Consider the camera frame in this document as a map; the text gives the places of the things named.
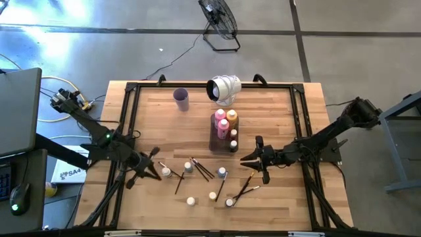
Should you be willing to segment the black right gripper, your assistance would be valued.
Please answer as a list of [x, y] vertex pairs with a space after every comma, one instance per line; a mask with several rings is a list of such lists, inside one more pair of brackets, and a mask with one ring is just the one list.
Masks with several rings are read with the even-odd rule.
[[256, 136], [255, 139], [256, 149], [240, 160], [251, 161], [258, 159], [258, 161], [243, 162], [243, 166], [261, 172], [263, 184], [268, 184], [270, 182], [270, 175], [267, 167], [280, 165], [280, 156], [271, 145], [264, 145], [262, 136]]

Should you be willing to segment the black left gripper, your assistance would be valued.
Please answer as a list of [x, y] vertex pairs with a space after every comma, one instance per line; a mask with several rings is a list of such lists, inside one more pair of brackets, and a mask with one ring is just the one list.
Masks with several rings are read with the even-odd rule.
[[161, 180], [161, 177], [159, 176], [158, 172], [154, 167], [154, 162], [152, 161], [152, 158], [160, 150], [161, 149], [159, 147], [154, 147], [148, 155], [146, 155], [145, 153], [136, 153], [139, 161], [134, 165], [128, 163], [128, 171], [135, 171], [135, 174], [133, 175], [133, 177], [131, 177], [131, 179], [129, 179], [129, 181], [127, 181], [127, 189], [130, 190], [134, 186], [138, 178], [148, 177], [155, 180]]

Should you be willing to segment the large orange-yellow paint bottle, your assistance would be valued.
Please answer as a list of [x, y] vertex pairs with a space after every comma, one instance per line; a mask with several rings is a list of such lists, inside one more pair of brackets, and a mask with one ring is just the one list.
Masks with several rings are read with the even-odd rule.
[[229, 122], [229, 129], [232, 130], [235, 128], [237, 121], [238, 121], [238, 116], [235, 110], [231, 109], [226, 113], [226, 120]]

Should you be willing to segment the black markers at right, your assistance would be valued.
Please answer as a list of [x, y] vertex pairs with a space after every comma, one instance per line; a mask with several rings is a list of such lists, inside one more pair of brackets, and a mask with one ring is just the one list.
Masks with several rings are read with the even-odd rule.
[[248, 190], [246, 190], [246, 191], [242, 192], [241, 194], [238, 194], [238, 195], [234, 196], [234, 197], [233, 197], [233, 199], [237, 199], [237, 198], [239, 198], [240, 196], [242, 196], [243, 194], [247, 194], [247, 193], [252, 192], [252, 191], [254, 191], [254, 190], [256, 190], [256, 189], [259, 189], [259, 188], [260, 188], [260, 186], [255, 186], [255, 187], [253, 187], [253, 188], [251, 188], [251, 189], [248, 189]]

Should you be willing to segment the translucent grey plastic bin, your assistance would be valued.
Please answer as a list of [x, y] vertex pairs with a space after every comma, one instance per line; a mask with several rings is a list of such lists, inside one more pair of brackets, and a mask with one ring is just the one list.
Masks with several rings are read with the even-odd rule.
[[[234, 136], [232, 136], [231, 132], [229, 131], [226, 138], [221, 140], [218, 137], [218, 130], [214, 125], [214, 114], [212, 114], [210, 116], [209, 149], [213, 153], [235, 153], [239, 148], [239, 121], [236, 122], [234, 129], [237, 131]], [[232, 140], [237, 142], [237, 146], [235, 148], [230, 146]]]

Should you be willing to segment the lilac plastic cup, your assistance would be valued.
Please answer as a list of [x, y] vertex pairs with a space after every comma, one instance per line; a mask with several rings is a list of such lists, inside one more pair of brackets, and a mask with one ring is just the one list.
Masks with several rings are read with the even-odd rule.
[[180, 111], [189, 110], [189, 94], [185, 88], [177, 88], [173, 92], [173, 98]]

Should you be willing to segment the white printed cardboard box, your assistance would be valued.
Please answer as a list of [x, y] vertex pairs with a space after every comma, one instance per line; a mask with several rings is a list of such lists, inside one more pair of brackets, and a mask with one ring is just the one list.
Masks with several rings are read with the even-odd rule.
[[58, 160], [51, 178], [54, 184], [83, 184], [86, 180], [86, 170]]

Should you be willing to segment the black diagonal beam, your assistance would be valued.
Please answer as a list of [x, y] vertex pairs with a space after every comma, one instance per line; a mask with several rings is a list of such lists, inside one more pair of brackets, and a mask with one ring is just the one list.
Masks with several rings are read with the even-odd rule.
[[46, 149], [47, 154], [59, 159], [61, 161], [65, 161], [66, 163], [73, 165], [75, 167], [88, 170], [88, 158], [71, 150], [63, 145], [57, 144], [46, 138], [40, 134], [36, 134], [35, 138], [35, 148], [36, 149]]

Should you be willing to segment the small yellow container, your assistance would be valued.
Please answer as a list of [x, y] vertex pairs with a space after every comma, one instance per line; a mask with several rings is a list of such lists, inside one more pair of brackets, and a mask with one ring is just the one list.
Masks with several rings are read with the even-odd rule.
[[57, 185], [51, 182], [45, 183], [45, 197], [51, 198], [56, 195], [57, 193]]

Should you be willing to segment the black computer mouse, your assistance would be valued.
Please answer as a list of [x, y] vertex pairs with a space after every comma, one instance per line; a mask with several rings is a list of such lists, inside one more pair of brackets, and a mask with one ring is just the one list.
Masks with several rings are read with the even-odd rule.
[[23, 215], [30, 207], [30, 184], [23, 183], [17, 185], [11, 191], [10, 208], [14, 216]]

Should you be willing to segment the blue-grey metal stand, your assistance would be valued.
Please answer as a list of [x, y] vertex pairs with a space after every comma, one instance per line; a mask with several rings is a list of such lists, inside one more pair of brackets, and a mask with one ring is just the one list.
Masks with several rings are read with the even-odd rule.
[[399, 176], [399, 181], [384, 187], [385, 192], [421, 188], [421, 179], [409, 179], [404, 167], [421, 161], [421, 90], [384, 111], [380, 122]]

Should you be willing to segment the black floor fan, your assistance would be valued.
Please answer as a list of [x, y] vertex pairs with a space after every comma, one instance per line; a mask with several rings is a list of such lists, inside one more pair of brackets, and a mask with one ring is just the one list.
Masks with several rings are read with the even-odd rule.
[[[241, 45], [237, 39], [237, 22], [225, 0], [198, 0], [198, 4], [207, 19], [207, 25], [202, 33], [203, 40], [216, 52], [238, 52]], [[217, 49], [207, 39], [206, 35], [209, 28], [212, 27], [218, 35], [225, 40], [234, 40], [237, 43], [236, 48]]]

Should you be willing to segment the black keyboard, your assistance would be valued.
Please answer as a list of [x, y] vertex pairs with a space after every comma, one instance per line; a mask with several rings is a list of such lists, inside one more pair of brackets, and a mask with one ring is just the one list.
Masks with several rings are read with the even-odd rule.
[[12, 169], [9, 163], [0, 165], [0, 201], [9, 199], [11, 194]]

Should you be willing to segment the white frame bracket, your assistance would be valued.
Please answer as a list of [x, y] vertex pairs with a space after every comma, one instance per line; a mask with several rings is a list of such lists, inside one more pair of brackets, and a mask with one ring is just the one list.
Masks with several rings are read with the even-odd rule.
[[289, 231], [288, 237], [326, 237], [323, 232], [301, 232], [301, 231]]
[[106, 231], [103, 237], [135, 237], [141, 236], [140, 230], [113, 230]]

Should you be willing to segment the black aluminium table frame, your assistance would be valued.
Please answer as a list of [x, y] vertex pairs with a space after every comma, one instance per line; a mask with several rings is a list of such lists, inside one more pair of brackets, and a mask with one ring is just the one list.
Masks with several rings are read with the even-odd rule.
[[204, 82], [109, 84], [103, 119], [119, 120], [136, 136], [135, 147], [159, 147], [156, 168], [174, 174], [160, 181], [139, 179], [111, 200], [104, 237], [181, 237], [193, 234], [286, 236], [312, 228], [301, 165], [270, 169], [271, 181], [241, 166], [255, 136], [280, 149], [297, 136], [321, 130], [329, 120], [317, 83], [247, 82], [232, 109], [239, 114], [238, 150], [209, 148], [217, 106]]

